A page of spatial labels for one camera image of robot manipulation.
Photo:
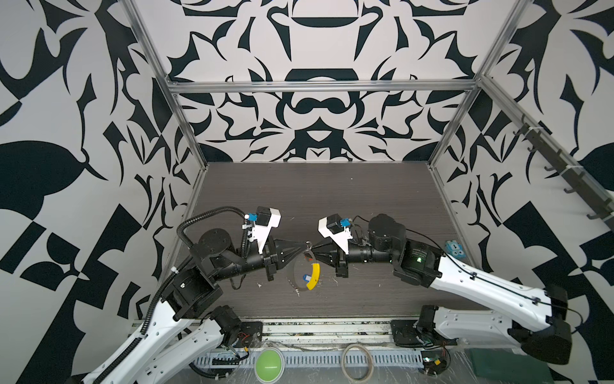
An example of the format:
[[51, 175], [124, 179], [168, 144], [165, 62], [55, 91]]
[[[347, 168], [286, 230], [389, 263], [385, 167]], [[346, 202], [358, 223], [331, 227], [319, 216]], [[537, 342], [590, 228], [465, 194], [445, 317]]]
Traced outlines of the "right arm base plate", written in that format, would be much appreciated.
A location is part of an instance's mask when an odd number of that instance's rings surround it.
[[428, 342], [420, 336], [417, 328], [415, 328], [416, 322], [416, 320], [401, 319], [390, 322], [393, 343], [397, 347], [421, 348], [428, 346]]

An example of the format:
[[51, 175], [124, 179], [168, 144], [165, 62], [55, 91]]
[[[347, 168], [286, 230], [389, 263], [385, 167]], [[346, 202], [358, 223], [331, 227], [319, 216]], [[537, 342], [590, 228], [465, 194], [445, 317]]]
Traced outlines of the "metal keyring with yellow tag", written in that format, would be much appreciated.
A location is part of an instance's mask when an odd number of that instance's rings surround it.
[[[287, 282], [298, 297], [301, 294], [313, 291], [321, 279], [321, 264], [315, 259], [310, 248], [311, 245], [308, 244], [305, 255], [296, 258], [288, 266]], [[303, 275], [310, 275], [311, 280], [309, 282], [304, 281]]]

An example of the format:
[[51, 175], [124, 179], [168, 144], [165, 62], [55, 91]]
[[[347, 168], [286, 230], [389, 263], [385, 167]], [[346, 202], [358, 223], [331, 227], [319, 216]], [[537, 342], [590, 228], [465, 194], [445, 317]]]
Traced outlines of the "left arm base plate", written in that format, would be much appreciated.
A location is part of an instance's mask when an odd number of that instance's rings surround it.
[[232, 347], [237, 349], [250, 347], [253, 342], [262, 339], [262, 332], [263, 322], [261, 321], [241, 322], [237, 335], [232, 339]]

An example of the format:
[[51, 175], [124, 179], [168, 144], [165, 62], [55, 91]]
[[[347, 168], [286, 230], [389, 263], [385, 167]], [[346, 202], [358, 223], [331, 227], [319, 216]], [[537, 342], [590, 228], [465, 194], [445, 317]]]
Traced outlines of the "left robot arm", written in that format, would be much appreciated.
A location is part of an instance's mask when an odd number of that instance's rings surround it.
[[[196, 243], [185, 229], [216, 215], [241, 217], [241, 244], [234, 246], [221, 228], [208, 230]], [[216, 307], [222, 280], [263, 270], [268, 280], [310, 249], [307, 242], [272, 238], [281, 213], [268, 207], [246, 214], [222, 206], [182, 222], [177, 235], [189, 256], [154, 294], [142, 325], [99, 367], [70, 377], [69, 383], [165, 383], [200, 355], [219, 347], [232, 349], [241, 319], [229, 306]]]

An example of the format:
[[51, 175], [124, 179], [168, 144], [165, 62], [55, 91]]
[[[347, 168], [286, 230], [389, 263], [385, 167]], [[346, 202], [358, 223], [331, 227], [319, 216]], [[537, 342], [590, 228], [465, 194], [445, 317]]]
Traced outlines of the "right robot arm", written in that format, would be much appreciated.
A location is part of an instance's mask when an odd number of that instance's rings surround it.
[[572, 327], [566, 320], [569, 297], [564, 288], [524, 286], [470, 267], [439, 246], [408, 238], [405, 226], [386, 214], [369, 220], [361, 240], [353, 238], [352, 226], [339, 214], [318, 222], [323, 240], [313, 246], [313, 255], [333, 267], [337, 276], [348, 277], [352, 263], [389, 263], [404, 283], [489, 308], [495, 323], [502, 325], [503, 338], [517, 343], [527, 355], [556, 365], [569, 363]]

